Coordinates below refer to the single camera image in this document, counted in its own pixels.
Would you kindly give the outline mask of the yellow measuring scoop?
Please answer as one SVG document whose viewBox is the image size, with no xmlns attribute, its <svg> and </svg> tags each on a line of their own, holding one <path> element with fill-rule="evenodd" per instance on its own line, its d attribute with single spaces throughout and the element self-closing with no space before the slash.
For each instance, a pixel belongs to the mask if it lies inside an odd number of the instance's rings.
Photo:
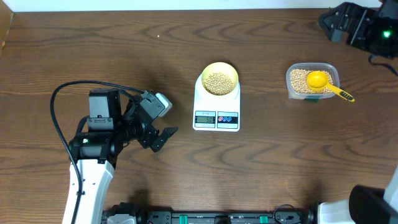
<svg viewBox="0 0 398 224">
<path fill-rule="evenodd" d="M 348 92 L 332 85 L 329 82 L 328 76 L 325 72 L 314 71 L 307 75 L 307 86 L 313 91 L 322 91 L 323 89 L 329 89 L 339 97 L 349 101 L 354 102 L 355 99 Z"/>
</svg>

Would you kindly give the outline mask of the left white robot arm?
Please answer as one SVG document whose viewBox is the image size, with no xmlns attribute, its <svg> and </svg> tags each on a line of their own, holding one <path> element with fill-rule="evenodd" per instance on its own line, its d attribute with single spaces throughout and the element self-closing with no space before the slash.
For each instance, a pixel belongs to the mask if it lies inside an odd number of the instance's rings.
<svg viewBox="0 0 398 224">
<path fill-rule="evenodd" d="M 64 223 L 101 223 L 106 193 L 123 148 L 137 141 L 144 149 L 158 152 L 178 130 L 169 127 L 159 131 L 152 125 L 172 107 L 163 94 L 144 91 L 128 95 L 122 112 L 123 93 L 117 88 L 90 91 L 90 113 L 81 119 L 68 144 L 72 158 Z"/>
</svg>

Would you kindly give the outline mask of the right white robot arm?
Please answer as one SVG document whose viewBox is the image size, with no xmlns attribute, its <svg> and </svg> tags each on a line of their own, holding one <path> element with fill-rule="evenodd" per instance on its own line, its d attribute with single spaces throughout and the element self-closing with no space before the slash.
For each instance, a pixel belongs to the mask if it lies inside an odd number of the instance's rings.
<svg viewBox="0 0 398 224">
<path fill-rule="evenodd" d="M 320 15 L 319 27 L 328 39 L 338 42 L 348 33 L 346 44 L 369 52 L 368 62 L 397 75 L 388 63 L 374 63 L 377 56 L 397 57 L 397 1 L 385 0 L 379 10 L 344 2 Z M 315 223 L 397 223 L 397 173 L 386 190 L 355 186 L 348 200 L 321 203 Z"/>
</svg>

